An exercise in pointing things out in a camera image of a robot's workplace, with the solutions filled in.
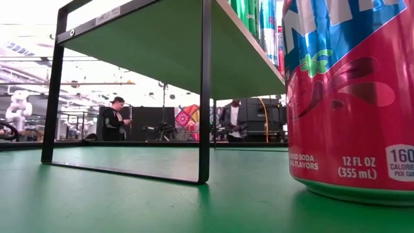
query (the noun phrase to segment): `soda can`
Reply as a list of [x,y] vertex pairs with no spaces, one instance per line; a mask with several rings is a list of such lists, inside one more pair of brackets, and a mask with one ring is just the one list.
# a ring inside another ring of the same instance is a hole
[[257,0],[228,0],[249,32],[258,39]]
[[273,65],[279,64],[276,0],[259,0],[260,46]]
[[286,0],[282,24],[293,178],[414,205],[414,0]]

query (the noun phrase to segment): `black metal frame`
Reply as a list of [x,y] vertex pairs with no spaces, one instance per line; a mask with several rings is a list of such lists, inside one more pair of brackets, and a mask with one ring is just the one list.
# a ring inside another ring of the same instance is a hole
[[210,71],[211,71],[211,24],[212,24],[212,0],[202,0],[201,14],[201,84],[200,84],[200,142],[199,142],[199,174],[196,181],[175,179],[172,177],[161,177],[152,174],[134,173],[130,171],[117,170],[113,168],[91,167],[79,164],[65,164],[53,162],[54,137],[56,132],[56,116],[58,114],[58,101],[63,67],[62,44],[68,39],[82,35],[84,32],[102,27],[105,24],[136,12],[142,8],[152,5],[160,0],[133,0],[120,7],[120,15],[116,16],[101,25],[95,26],[95,20],[90,20],[75,29],[66,31],[67,17],[69,13],[77,10],[92,0],[73,0],[58,11],[56,27],[56,39],[53,51],[52,74],[50,75],[49,99],[45,122],[45,136],[43,138],[41,162],[53,166],[66,168],[77,168],[92,170],[96,172],[115,173],[130,175],[149,179],[164,181],[175,181],[180,183],[204,184],[209,178],[210,172]]

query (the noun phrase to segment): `green table surface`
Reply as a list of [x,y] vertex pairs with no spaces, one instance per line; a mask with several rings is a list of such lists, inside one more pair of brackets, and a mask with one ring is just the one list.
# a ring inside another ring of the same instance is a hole
[[[120,15],[134,2],[121,6]],[[161,0],[99,27],[94,19],[65,41],[70,31],[58,36],[68,49],[200,93],[200,0]],[[283,77],[227,0],[212,3],[211,52],[211,98],[285,93]]]
[[[65,148],[55,160],[195,175],[197,148]],[[207,185],[40,165],[0,153],[0,232],[414,232],[414,208],[365,206],[306,191],[287,152],[211,150]]]

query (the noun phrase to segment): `man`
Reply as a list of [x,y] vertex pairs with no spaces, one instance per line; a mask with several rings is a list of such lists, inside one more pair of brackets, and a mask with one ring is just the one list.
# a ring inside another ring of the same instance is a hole
[[131,120],[122,120],[119,113],[124,108],[125,100],[119,96],[111,102],[112,106],[102,113],[103,126],[102,137],[104,141],[118,142],[125,140],[126,132],[124,126],[131,124]]
[[219,121],[223,127],[227,127],[230,130],[230,133],[227,135],[229,142],[242,142],[245,136],[244,129],[239,121],[239,109],[240,100],[234,99],[230,104],[224,106],[221,112]]

